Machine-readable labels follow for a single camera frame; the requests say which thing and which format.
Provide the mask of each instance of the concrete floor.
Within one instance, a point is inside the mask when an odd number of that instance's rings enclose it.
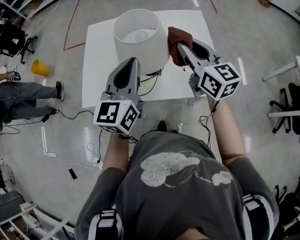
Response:
[[[77,2],[60,0],[51,15],[57,4],[55,2],[25,24],[30,36],[39,36],[34,45],[35,54],[26,56],[25,65],[20,64],[19,57],[0,56],[0,66],[6,64],[13,69],[18,65],[23,81],[42,83],[45,78],[32,74],[31,64],[34,59],[48,64],[53,74],[46,78],[45,84],[54,86],[56,80],[61,80],[66,88],[62,103],[55,100],[49,100],[48,103],[70,117],[82,110],[85,46],[64,51],[67,29]],[[287,185],[288,190],[293,191],[300,175],[298,136],[293,132],[286,134],[284,129],[273,134],[276,120],[267,118],[267,112],[271,109],[269,101],[279,100],[280,88],[288,86],[296,74],[286,73],[267,82],[262,82],[262,75],[290,63],[295,55],[300,56],[300,26],[277,9],[264,8],[257,0],[213,0],[216,11],[210,0],[197,2],[199,7],[192,0],[80,0],[65,48],[84,43],[89,25],[118,17],[127,10],[201,10],[215,50],[237,68],[238,57],[243,61],[247,85],[241,86],[228,99],[228,103],[244,138],[248,157],[271,189],[275,185]],[[148,102],[144,108],[146,117],[135,128],[134,135],[139,137],[159,120],[166,120],[181,133],[206,140],[207,133],[197,122],[199,116],[209,114],[203,104],[206,104],[204,100],[194,106],[188,106],[187,100]],[[153,109],[159,106],[161,111]],[[49,152],[57,153],[63,161],[90,166],[93,165],[92,154],[86,146],[87,143],[93,143],[97,152],[100,131],[92,126],[92,116],[84,113],[76,120],[61,115],[52,116],[44,124],[19,126],[20,134],[0,137],[0,155],[13,170],[16,190],[43,210],[65,218],[75,207],[79,209],[83,205],[100,170],[50,160],[38,144],[42,143],[42,127],[45,129]],[[108,139],[109,135],[103,133],[103,156]],[[212,143],[212,150],[218,152],[216,142]],[[68,172],[70,168],[75,171],[77,181],[72,180]],[[74,223],[77,216],[77,212],[73,213],[71,222]]]

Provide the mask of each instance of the hand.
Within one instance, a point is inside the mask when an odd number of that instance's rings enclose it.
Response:
[[[21,75],[17,71],[8,71],[6,80],[8,82],[21,81]]]

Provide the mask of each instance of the brown cloth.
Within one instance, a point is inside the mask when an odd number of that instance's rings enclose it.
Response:
[[[168,49],[172,57],[173,63],[179,67],[186,66],[182,59],[177,44],[183,42],[192,49],[193,37],[186,31],[173,26],[168,27]]]

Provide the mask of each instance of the table leg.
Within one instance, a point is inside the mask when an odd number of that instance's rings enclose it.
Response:
[[[291,63],[285,65],[284,67],[280,68],[280,69],[277,69],[273,72],[270,72],[269,74],[266,74],[265,76],[262,77],[262,81],[266,81],[270,78],[274,78],[275,76],[280,75],[280,74],[282,74],[282,73],[284,73],[288,70],[294,69],[296,66],[297,65],[296,65],[295,62],[291,62]]]
[[[296,116],[300,116],[300,110],[268,113],[268,118],[296,117]]]

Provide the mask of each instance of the yellow cup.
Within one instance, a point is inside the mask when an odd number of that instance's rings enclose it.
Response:
[[[42,61],[36,59],[32,63],[31,72],[40,76],[48,76],[50,73],[50,68]]]

